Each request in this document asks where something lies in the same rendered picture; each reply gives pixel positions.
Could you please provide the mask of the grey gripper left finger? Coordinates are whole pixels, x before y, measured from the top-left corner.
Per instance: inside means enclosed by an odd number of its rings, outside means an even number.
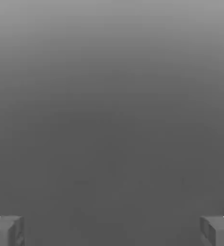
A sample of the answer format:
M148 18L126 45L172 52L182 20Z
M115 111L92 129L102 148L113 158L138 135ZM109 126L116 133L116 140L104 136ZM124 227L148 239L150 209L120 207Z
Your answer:
M0 246L24 246L24 217L0 216Z

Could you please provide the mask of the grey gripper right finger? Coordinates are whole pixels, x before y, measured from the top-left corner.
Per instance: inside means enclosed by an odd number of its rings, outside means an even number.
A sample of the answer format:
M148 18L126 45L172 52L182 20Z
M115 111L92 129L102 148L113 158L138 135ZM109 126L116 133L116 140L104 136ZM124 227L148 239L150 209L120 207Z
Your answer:
M224 216L201 216L202 246L224 246Z

